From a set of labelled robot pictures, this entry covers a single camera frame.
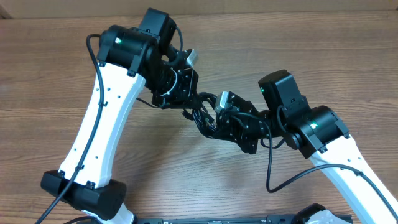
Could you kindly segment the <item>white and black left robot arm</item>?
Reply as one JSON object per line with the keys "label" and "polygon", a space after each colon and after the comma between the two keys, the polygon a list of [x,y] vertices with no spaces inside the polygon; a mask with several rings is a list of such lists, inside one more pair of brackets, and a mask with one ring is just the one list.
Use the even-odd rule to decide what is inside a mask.
{"label": "white and black left robot arm", "polygon": [[148,88],[161,109],[199,109],[192,49],[175,48],[179,32],[166,13],[150,8],[138,27],[113,25],[91,53],[96,70],[92,96],[70,152],[41,187],[56,202],[89,215],[92,223],[134,223],[124,204],[126,185],[112,179],[113,161],[129,112]]}

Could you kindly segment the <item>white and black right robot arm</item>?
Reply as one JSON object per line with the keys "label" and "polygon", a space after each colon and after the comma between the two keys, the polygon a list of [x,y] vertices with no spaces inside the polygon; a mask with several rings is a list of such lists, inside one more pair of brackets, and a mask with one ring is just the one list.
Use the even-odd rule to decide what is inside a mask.
{"label": "white and black right robot arm", "polygon": [[259,112],[250,101],[230,91],[220,93],[215,139],[235,142],[254,154],[264,139],[282,138],[300,151],[313,167],[276,187],[271,187],[267,166],[266,189],[275,193],[318,170],[331,181],[362,223],[397,223],[397,200],[370,168],[354,137],[338,115],[327,106],[311,108],[291,73],[279,70],[259,80],[268,109]]}

